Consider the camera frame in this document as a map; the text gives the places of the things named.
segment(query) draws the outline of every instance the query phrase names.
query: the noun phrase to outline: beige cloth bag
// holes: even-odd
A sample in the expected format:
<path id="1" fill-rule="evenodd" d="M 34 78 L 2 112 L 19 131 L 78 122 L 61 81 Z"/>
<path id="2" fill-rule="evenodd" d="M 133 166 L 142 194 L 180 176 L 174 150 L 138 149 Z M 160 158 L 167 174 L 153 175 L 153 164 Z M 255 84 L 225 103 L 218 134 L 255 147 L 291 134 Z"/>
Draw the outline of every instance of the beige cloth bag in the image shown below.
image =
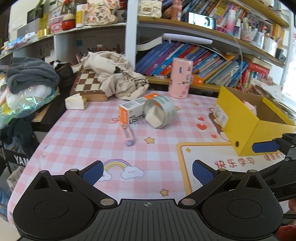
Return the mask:
<path id="1" fill-rule="evenodd" d="M 92 69 L 102 83 L 106 96 L 116 95 L 123 100 L 134 100 L 145 94 L 149 83 L 145 76 L 134 71 L 125 57 L 116 52 L 89 52 L 81 59 L 84 68 Z"/>

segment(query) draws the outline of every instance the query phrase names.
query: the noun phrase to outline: pink bottle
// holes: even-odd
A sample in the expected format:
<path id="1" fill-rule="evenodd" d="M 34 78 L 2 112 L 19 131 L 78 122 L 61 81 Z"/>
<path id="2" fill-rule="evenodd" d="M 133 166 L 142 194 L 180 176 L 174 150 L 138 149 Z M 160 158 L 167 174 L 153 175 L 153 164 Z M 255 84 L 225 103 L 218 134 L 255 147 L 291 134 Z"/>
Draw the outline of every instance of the pink bottle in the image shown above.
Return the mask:
<path id="1" fill-rule="evenodd" d="M 192 64 L 193 62 L 188 59 L 173 59 L 171 81 L 168 88 L 168 94 L 173 98 L 186 99 L 188 97 Z"/>

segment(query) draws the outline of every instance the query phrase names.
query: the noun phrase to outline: cloud print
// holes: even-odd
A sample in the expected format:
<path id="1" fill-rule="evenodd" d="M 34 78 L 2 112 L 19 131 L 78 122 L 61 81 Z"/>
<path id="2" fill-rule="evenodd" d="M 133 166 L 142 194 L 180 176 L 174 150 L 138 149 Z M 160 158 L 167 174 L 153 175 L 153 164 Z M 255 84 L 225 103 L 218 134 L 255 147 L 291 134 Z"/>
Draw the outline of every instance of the cloud print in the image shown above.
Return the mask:
<path id="1" fill-rule="evenodd" d="M 103 182 L 103 181 L 110 181 L 112 179 L 112 175 L 105 171 L 103 172 L 103 176 L 99 179 L 99 182 Z"/>
<path id="2" fill-rule="evenodd" d="M 125 180 L 143 176 L 144 171 L 140 170 L 138 167 L 126 167 L 121 173 L 121 177 Z"/>

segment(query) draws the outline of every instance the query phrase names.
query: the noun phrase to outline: person's finger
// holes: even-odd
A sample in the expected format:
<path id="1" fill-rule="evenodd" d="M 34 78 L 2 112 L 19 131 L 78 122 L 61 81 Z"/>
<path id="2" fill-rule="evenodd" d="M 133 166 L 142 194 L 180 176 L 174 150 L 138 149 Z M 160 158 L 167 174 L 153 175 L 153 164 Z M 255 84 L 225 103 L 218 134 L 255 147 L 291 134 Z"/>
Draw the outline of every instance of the person's finger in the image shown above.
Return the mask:
<path id="1" fill-rule="evenodd" d="M 289 209 L 296 213 L 296 199 L 289 200 Z"/>

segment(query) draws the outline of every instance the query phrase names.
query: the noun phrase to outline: red fabric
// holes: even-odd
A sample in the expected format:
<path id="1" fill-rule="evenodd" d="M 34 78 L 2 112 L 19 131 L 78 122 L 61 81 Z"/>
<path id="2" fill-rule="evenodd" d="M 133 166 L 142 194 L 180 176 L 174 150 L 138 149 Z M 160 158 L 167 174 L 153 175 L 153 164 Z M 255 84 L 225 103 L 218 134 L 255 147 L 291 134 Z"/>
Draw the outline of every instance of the red fabric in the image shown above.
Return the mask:
<path id="1" fill-rule="evenodd" d="M 295 241 L 296 240 L 296 226 L 287 225 L 281 226 L 276 234 L 280 241 Z"/>

